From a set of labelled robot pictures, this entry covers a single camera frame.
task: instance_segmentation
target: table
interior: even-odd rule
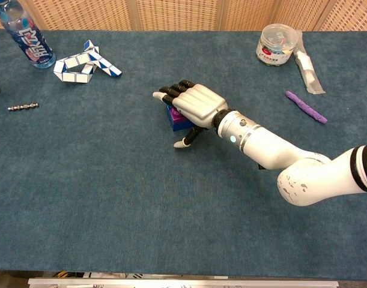
[[[367,32],[304,33],[324,95],[307,93],[293,57],[259,62],[259,35],[44,31],[58,59],[91,39],[123,72],[76,84],[0,30],[0,269],[367,280],[367,194],[297,207],[280,171],[214,131],[172,147],[186,131],[151,94],[182,79],[300,148],[335,158],[367,144]],[[26,103],[40,107],[7,110]]]

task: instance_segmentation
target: water bottle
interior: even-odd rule
[[[55,63],[55,53],[17,0],[0,0],[0,21],[33,66],[48,68]]]

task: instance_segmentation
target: purple clay stick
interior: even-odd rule
[[[291,101],[296,103],[296,105],[298,105],[298,107],[301,108],[302,111],[304,111],[307,115],[313,117],[315,120],[317,120],[318,122],[320,122],[322,124],[325,124],[327,122],[327,119],[324,116],[319,114],[317,111],[315,111],[309,105],[307,105],[305,102],[303,102],[301,99],[299,99],[298,96],[296,96],[296,94],[294,94],[290,91],[286,91],[285,94],[286,94],[287,98],[289,98]]]

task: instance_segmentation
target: woven wall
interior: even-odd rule
[[[19,0],[41,29],[367,30],[367,0]]]

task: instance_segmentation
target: white robotic arm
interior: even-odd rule
[[[367,192],[367,146],[351,149],[331,161],[302,150],[243,116],[228,109],[224,98],[200,84],[183,80],[153,94],[178,109],[194,123],[188,135],[174,144],[190,146],[204,129],[215,128],[265,169],[285,169],[278,176],[281,195],[290,203],[306,206],[343,194]]]

